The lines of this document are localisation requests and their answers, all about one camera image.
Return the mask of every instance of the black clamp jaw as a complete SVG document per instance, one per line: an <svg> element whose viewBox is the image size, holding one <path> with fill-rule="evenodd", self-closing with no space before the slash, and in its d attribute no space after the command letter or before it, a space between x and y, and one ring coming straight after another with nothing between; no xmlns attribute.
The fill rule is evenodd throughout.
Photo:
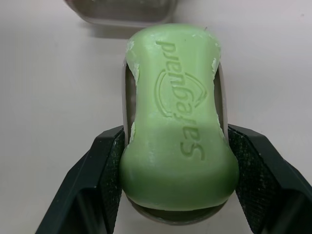
<svg viewBox="0 0 312 234"><path fill-rule="evenodd" d="M99 135L62 182L36 234L112 234L121 197L123 127ZM311 234L312 187L269 140L229 125L236 194L254 234Z"/></svg>

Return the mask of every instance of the soap bar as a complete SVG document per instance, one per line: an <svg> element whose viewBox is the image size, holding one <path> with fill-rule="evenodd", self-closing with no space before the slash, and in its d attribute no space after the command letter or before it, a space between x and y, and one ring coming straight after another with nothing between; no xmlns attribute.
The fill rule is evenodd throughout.
<svg viewBox="0 0 312 234"><path fill-rule="evenodd" d="M214 100L219 42L203 28L165 24L128 42L136 116L120 180L136 204L191 211L223 204L238 163L220 128Z"/></svg>

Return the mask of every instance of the white surface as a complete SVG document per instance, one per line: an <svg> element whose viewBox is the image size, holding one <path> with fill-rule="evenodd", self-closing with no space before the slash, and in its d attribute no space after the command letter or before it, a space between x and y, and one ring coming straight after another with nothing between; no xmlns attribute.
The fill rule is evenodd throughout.
<svg viewBox="0 0 312 234"><path fill-rule="evenodd" d="M312 2L183 0L175 19L220 39L229 123L265 134L312 183ZM1 1L1 233L34 233L94 137L122 124L126 41L91 30L61 0ZM187 227L153 223L123 198L115 233L251 231L234 196L213 218Z"/></svg>

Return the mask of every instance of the soap fragment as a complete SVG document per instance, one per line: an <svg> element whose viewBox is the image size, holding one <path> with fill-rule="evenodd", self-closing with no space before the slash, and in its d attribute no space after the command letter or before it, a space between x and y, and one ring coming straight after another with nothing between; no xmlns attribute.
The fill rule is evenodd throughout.
<svg viewBox="0 0 312 234"><path fill-rule="evenodd" d="M147 28L130 40L136 116L120 162L126 195L165 211L223 204L236 187L238 163L215 109L219 42L184 24Z"/></svg>

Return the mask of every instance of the clear plastic container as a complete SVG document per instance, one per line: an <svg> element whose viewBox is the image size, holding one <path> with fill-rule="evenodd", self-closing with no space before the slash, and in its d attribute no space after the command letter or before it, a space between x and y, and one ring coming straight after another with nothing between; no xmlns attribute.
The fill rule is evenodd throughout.
<svg viewBox="0 0 312 234"><path fill-rule="evenodd" d="M113 26L148 27L172 19L177 0L65 0L85 21Z"/></svg>

